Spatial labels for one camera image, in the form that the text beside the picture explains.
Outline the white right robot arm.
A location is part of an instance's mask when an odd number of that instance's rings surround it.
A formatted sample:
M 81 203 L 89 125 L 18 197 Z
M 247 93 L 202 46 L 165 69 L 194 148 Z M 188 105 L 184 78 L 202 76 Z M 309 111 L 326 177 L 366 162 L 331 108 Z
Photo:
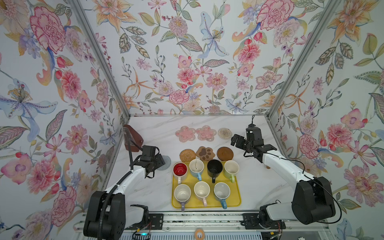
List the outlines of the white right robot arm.
M 294 190 L 291 202 L 273 203 L 260 208 L 257 221 L 263 227 L 282 221 L 299 221 L 304 225 L 325 223 L 336 215 L 337 201 L 330 182 L 305 172 L 292 160 L 285 158 L 273 145 L 265 144 L 261 129 L 250 124 L 246 136 L 233 135 L 231 145 L 244 151 L 245 158 L 255 158 L 274 170 Z

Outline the colourful zigzag woven coaster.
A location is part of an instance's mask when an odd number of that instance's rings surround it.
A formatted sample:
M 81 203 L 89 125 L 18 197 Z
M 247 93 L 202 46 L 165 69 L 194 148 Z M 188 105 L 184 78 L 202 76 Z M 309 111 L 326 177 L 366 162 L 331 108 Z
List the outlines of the colourful zigzag woven coaster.
M 233 133 L 228 128 L 220 128 L 218 130 L 218 136 L 223 140 L 230 140 L 233 136 Z

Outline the pink flower coaster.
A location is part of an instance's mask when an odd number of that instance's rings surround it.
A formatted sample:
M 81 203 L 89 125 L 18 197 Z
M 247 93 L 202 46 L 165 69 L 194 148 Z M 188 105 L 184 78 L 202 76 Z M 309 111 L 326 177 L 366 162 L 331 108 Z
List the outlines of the pink flower coaster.
M 196 129 L 198 139 L 200 141 L 212 142 L 217 135 L 217 131 L 212 129 L 210 126 L 203 126 L 202 128 Z
M 196 139 L 196 130 L 187 126 L 182 126 L 175 135 L 179 138 L 179 141 L 185 143 L 187 141 L 193 141 Z

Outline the grey-blue woven round coaster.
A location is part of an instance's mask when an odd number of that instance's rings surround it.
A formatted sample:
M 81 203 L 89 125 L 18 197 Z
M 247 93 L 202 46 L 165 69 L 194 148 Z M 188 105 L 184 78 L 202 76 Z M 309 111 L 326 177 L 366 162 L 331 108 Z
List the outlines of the grey-blue woven round coaster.
M 169 156 L 163 156 L 163 160 L 165 164 L 158 168 L 159 171 L 165 171 L 171 166 L 172 161 Z

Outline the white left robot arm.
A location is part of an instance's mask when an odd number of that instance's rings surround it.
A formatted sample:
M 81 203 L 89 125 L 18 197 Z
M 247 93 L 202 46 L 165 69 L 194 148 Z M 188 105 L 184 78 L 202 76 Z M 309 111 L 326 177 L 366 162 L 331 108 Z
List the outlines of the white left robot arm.
M 130 170 L 114 185 L 92 194 L 83 228 L 86 237 L 119 240 L 126 228 L 126 195 L 140 181 L 155 176 L 166 163 L 158 147 L 142 146 L 142 154 L 130 156 Z

